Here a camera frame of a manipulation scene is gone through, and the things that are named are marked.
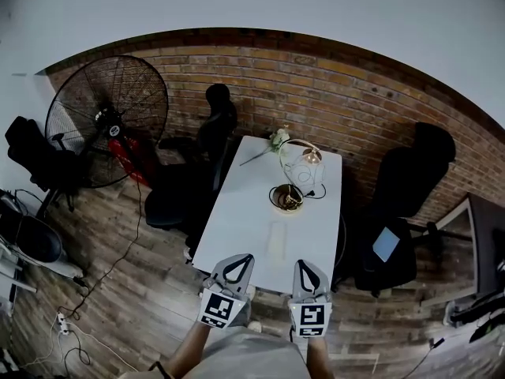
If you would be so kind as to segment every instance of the chair backrest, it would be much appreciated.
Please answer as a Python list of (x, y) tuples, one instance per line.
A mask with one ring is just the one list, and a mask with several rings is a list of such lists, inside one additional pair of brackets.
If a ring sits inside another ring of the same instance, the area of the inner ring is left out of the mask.
[(42, 190), (76, 186), (82, 166), (70, 150), (57, 150), (41, 134), (33, 119), (17, 117), (6, 132), (10, 159), (31, 174)]
[(228, 138), (237, 126), (237, 110), (230, 101), (230, 90), (224, 84), (214, 84), (205, 93), (211, 115), (198, 131), (200, 149), (208, 154), (213, 170), (213, 190), (219, 187), (221, 168)]
[(412, 217), (447, 173), (456, 147), (438, 126), (419, 122), (411, 148), (394, 148), (380, 164), (368, 211), (381, 217)]

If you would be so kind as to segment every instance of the person's arm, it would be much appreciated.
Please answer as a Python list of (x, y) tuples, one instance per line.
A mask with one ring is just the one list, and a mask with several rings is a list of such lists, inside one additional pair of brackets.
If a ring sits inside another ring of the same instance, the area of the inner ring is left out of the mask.
[(333, 379), (328, 349), (324, 337), (309, 338), (307, 369), (312, 379)]
[(166, 364), (166, 371), (175, 379), (180, 379), (198, 365), (210, 331), (210, 326), (195, 321), (182, 344)]

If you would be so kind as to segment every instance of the person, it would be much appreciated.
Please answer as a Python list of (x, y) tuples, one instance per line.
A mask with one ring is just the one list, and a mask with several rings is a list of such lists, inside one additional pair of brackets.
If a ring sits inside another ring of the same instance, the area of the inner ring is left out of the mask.
[(165, 366), (156, 363), (157, 369), (125, 373), (120, 379), (334, 377), (323, 337), (309, 338), (305, 364), (295, 344), (243, 326), (223, 330), (226, 336), (205, 348), (210, 331), (211, 326), (195, 321)]

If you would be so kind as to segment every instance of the white table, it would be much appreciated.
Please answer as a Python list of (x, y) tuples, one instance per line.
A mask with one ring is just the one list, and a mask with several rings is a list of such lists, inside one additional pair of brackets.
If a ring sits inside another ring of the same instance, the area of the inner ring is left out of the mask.
[[(294, 265), (300, 259), (312, 262), (331, 280), (339, 236), (342, 157), (321, 152), (326, 196), (318, 200), (305, 198), (298, 212), (286, 215), (268, 198), (271, 188), (288, 183), (278, 155), (269, 152), (240, 166), (261, 153), (268, 143), (257, 137), (242, 139), (193, 265), (211, 272), (225, 258), (251, 253), (255, 264), (249, 284), (290, 294)], [(294, 144), (289, 146), (288, 162), (306, 149)]]

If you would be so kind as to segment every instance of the power strip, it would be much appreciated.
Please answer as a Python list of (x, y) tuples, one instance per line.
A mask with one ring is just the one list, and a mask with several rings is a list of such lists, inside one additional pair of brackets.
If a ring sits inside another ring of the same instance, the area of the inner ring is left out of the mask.
[(63, 334), (63, 336), (69, 335), (69, 326), (66, 323), (65, 316), (63, 315), (62, 312), (58, 312), (57, 317), (58, 317), (58, 325), (60, 326), (60, 334)]

